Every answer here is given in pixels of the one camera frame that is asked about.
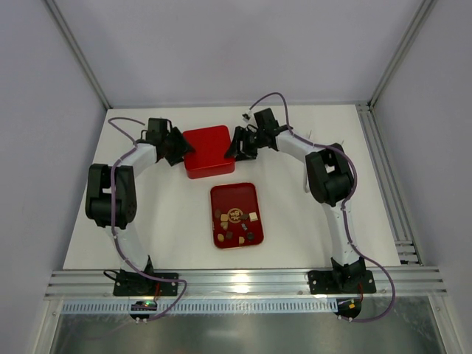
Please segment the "red box lid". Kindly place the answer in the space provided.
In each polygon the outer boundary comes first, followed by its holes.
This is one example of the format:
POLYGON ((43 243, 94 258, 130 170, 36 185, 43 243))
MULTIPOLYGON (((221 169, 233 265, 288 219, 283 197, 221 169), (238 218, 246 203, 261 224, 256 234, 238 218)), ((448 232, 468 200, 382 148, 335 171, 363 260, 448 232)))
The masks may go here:
POLYGON ((225 159, 224 154, 231 143, 229 129, 225 125, 216 125, 183 132, 185 139, 195 148, 194 153, 184 156, 186 164, 223 164, 234 162, 234 158, 225 159))

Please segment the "metal serving tongs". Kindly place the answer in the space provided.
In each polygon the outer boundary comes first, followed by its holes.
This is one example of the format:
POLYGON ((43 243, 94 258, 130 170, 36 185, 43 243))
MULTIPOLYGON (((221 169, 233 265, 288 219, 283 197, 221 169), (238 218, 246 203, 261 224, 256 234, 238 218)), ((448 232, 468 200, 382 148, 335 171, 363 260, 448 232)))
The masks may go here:
POLYGON ((349 194, 353 179, 344 149, 339 143, 321 146, 305 141, 310 146, 304 160, 308 188, 319 203, 335 204, 349 194))

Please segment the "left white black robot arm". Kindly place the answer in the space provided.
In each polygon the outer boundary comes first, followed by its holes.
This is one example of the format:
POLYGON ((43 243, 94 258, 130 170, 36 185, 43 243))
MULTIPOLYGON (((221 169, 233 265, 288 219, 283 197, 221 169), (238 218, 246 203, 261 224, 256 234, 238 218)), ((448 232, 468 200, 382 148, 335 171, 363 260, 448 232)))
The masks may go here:
POLYGON ((133 138, 113 117, 108 124, 131 142, 131 149, 113 164, 92 164, 86 185, 86 217, 106 231, 118 254, 120 269, 105 271, 114 281, 114 296, 177 296, 186 282, 177 273, 157 273, 134 223, 138 202, 136 178, 165 160, 174 166, 193 148, 169 119, 135 121, 141 127, 133 138))

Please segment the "red compartment chocolate box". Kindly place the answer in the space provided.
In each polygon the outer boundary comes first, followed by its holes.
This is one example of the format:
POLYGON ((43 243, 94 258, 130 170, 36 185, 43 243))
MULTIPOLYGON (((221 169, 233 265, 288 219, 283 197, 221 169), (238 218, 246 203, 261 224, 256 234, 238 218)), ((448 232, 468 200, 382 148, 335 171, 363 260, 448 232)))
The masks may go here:
POLYGON ((233 173, 235 171, 235 163, 230 162, 214 165, 186 164, 185 170, 189 179, 208 178, 233 173))

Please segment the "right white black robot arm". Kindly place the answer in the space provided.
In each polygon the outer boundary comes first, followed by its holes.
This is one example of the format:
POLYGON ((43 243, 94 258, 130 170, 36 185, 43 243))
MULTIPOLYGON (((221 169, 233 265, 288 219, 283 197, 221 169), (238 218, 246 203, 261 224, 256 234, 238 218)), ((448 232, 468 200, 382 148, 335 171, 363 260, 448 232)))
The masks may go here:
POLYGON ((254 115, 256 125, 237 126, 226 157, 254 160, 258 150, 271 148, 304 164, 306 184, 322 205, 332 240, 331 269, 308 272, 310 293, 354 294, 367 278, 366 257, 350 231, 350 199, 357 187, 350 159, 341 145, 321 145, 300 136, 289 124, 280 125, 270 108, 254 115))

